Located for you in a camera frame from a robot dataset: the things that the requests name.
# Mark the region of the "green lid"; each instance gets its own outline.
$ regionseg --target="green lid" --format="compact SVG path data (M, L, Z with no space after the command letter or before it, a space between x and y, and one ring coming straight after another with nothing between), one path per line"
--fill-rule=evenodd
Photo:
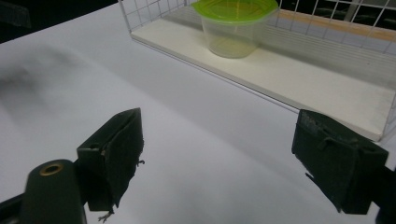
M191 5L203 17L227 22L257 21L278 8L276 0L200 0Z

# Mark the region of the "container with green lid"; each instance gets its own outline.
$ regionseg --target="container with green lid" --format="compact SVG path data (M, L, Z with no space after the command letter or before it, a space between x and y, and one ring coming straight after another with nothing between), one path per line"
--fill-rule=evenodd
M278 9L276 0L200 0L206 43L215 54L243 58L258 46L258 25Z

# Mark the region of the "white table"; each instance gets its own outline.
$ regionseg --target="white table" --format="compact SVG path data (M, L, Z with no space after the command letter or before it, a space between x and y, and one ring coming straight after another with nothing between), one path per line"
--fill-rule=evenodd
M0 45L0 201L135 107L146 164L107 223L374 223L374 205L337 214L305 177L295 112L135 43L117 5Z

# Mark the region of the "plastic container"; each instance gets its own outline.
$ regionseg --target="plastic container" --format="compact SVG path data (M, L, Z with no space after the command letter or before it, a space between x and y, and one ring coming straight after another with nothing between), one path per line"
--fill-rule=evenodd
M201 15L208 48L225 58L256 49L261 22L278 9L275 0L201 0L192 6Z

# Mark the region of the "wooden strip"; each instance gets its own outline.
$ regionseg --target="wooden strip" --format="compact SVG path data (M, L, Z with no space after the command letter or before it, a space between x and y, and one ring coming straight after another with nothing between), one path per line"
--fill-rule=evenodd
M301 12L294 12L281 9L279 17L287 20L295 20L300 22L309 23L312 25L329 27L329 29L349 32L354 35L370 35L372 38L396 42L396 31L378 27L372 27L363 24L350 23L349 21L330 20L319 16L312 16Z

